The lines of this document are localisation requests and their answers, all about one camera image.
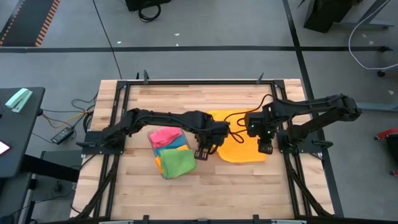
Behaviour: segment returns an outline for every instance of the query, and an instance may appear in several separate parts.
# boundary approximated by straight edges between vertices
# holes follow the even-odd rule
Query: blue cloth
[[[184,138],[184,135],[181,135],[180,137],[174,139],[174,141],[172,141],[170,144],[168,144],[166,146],[163,146],[163,147],[157,148],[155,150],[155,154],[156,154],[156,156],[158,156],[160,154],[161,150],[164,150],[164,149],[176,149],[176,148],[181,147],[183,145],[185,145],[185,138]]]

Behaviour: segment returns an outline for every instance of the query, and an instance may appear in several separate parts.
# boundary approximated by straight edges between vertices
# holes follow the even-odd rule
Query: yellow cloth
[[[215,121],[223,121],[225,117],[232,113],[245,112],[248,110],[250,109],[212,110],[207,111],[207,113],[213,115]],[[230,122],[229,128],[232,132],[245,129],[245,127],[240,127],[236,124],[238,119],[243,117],[244,114],[237,114],[230,116],[226,120]],[[229,134],[228,137],[224,140],[224,144],[218,147],[218,155],[220,155],[223,160],[233,163],[265,161],[267,156],[264,153],[260,153],[258,151],[258,137],[250,138],[245,131],[239,133],[239,135],[242,136],[242,138],[244,139],[244,143],[239,144]]]
[[[187,145],[183,145],[177,148],[177,150],[187,150],[189,149]]]
[[[159,156],[157,156],[157,157],[155,158],[155,163],[156,163],[156,165],[157,165],[157,168],[159,169],[159,172],[160,172],[161,174],[163,174],[162,161],[160,160],[160,157],[159,157]]]

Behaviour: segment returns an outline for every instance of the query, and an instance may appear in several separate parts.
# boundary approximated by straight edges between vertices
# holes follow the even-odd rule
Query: white cable
[[[349,36],[349,39],[348,39],[348,50],[349,50],[349,53],[351,54],[351,56],[353,56],[353,58],[355,59],[355,61],[359,63],[360,66],[362,66],[363,68],[365,68],[365,69],[367,69],[367,70],[387,70],[387,69],[394,68],[394,67],[398,66],[398,64],[395,64],[395,65],[391,65],[391,66],[388,66],[388,67],[385,67],[385,68],[368,68],[368,67],[365,67],[361,62],[359,62],[359,60],[354,56],[354,54],[353,54],[352,51],[351,51],[351,38],[352,38],[352,36],[353,36],[355,30],[356,30],[364,21],[366,21],[367,19],[369,19],[371,16],[375,15],[375,13],[377,13],[380,9],[382,9],[382,8],[383,8],[387,3],[389,3],[390,1],[391,1],[391,0],[386,1],[386,2],[385,2],[384,4],[382,4],[378,9],[376,9],[372,14],[370,14],[367,18],[365,18],[365,19],[362,20],[360,23],[358,23],[358,25],[356,25],[356,27],[353,29],[351,35]]]

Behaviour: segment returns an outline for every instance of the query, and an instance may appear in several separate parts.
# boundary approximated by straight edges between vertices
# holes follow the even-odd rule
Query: concrete floor
[[[354,7],[345,21],[358,20],[374,0]],[[6,23],[17,0],[0,2],[0,26]],[[327,34],[303,28],[307,3],[289,0],[301,46],[347,46],[349,29],[333,27]],[[281,0],[173,0],[164,5],[158,20],[144,24],[129,12],[123,0],[96,0],[100,16],[114,47],[268,45],[293,46]],[[391,1],[377,17],[398,25],[398,1]],[[388,45],[398,49],[398,27],[360,30],[353,46]],[[46,47],[109,47],[92,0],[61,1],[43,42]],[[396,52],[355,52],[366,65],[398,62]],[[362,69],[348,52],[304,52],[315,97],[344,93],[357,101],[398,102],[398,72],[384,78]],[[301,78],[295,52],[118,52],[123,78],[135,78],[146,69],[151,78]],[[91,99],[102,79],[118,79],[112,53],[0,54],[0,88],[44,86],[42,107],[69,110],[74,98]],[[49,114],[67,119],[69,114]],[[331,163],[346,217],[398,220],[398,179],[388,174],[396,165],[385,145],[373,140],[380,131],[398,126],[397,115],[364,112],[354,123],[325,128]],[[28,154],[79,149],[76,140],[60,146],[32,136]],[[55,132],[38,118],[34,133],[47,139]],[[65,220],[71,201],[45,202],[35,208],[39,222]]]

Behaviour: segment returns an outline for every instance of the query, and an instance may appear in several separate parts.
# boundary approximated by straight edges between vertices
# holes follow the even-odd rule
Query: wooden table
[[[305,99],[300,80],[284,81],[288,99]],[[91,130],[102,130],[109,124],[116,82],[101,82]],[[267,93],[271,93],[271,88],[265,85],[134,85],[128,109],[183,113],[255,108]],[[308,119],[309,116],[299,116],[294,123],[304,123]],[[208,161],[197,161],[195,171],[165,180],[159,175],[147,139],[147,132],[154,128],[146,126],[126,140],[119,163],[112,220],[142,220],[143,215],[150,215],[151,220],[252,219],[253,214],[259,214],[260,218],[294,217],[285,164],[276,140],[273,141],[274,153],[265,162],[231,164],[214,154]],[[185,134],[190,144],[196,146],[193,135]],[[301,159],[308,189],[325,210],[333,213],[321,161],[308,154],[302,154]],[[102,161],[103,156],[97,155],[80,172],[73,201],[77,210],[82,210],[95,193]],[[303,214],[298,187],[296,191]],[[104,193],[101,214],[104,214],[107,194]]]

